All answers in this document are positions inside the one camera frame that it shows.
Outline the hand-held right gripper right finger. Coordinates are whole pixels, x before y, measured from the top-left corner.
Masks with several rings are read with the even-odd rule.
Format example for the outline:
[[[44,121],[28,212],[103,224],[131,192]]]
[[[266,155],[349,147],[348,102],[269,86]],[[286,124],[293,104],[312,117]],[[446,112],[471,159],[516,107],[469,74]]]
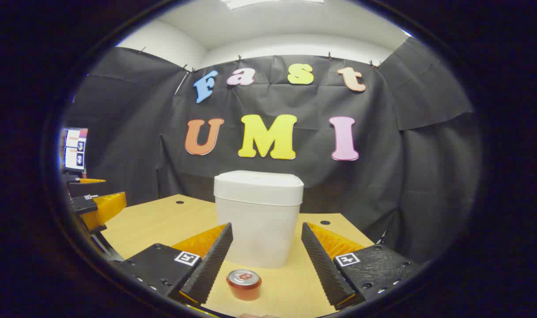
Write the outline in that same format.
[[[303,222],[301,240],[336,310],[383,298],[421,268],[384,244],[363,247],[309,222]]]

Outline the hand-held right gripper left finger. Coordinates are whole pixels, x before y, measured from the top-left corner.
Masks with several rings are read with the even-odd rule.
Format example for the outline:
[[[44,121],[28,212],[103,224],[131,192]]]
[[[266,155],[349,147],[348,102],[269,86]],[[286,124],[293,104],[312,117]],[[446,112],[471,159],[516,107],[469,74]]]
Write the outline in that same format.
[[[228,222],[171,247],[154,243],[118,268],[157,294],[199,306],[207,302],[233,239]]]

